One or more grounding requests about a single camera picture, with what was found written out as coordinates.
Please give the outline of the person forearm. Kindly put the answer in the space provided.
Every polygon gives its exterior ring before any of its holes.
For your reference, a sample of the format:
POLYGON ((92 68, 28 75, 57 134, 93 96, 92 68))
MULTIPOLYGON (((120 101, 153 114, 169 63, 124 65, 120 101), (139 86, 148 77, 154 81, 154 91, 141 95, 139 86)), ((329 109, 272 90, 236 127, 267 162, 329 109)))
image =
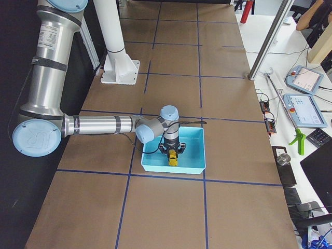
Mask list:
POLYGON ((312 17, 323 4, 324 0, 316 0, 315 3, 300 17, 296 25, 296 30, 302 31, 307 29, 312 17))

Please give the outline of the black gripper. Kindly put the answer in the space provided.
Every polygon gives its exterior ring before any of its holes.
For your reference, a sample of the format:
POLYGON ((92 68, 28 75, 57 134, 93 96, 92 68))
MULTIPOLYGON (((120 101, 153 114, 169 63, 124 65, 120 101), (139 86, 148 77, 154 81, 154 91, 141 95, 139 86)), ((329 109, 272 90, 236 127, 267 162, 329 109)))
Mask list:
POLYGON ((175 152, 176 155, 179 155, 186 149, 186 143, 180 143, 179 141, 169 142, 165 140, 158 148, 162 154, 169 156, 171 152, 175 152))

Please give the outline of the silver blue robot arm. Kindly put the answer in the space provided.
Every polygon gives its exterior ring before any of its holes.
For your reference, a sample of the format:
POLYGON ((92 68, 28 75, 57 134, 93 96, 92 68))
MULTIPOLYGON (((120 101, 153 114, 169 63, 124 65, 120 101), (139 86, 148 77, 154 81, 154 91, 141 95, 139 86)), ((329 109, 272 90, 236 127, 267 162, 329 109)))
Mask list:
POLYGON ((70 54, 75 34, 86 29, 87 1, 39 1, 41 20, 36 55, 28 74, 29 98, 20 107, 18 124, 12 133, 16 150, 30 157, 52 153, 69 135, 135 133, 141 143, 159 137, 157 150, 175 159, 186 145, 179 141, 178 110, 164 106, 153 119, 142 116, 69 116, 78 110, 93 78, 82 70, 74 72, 70 54))

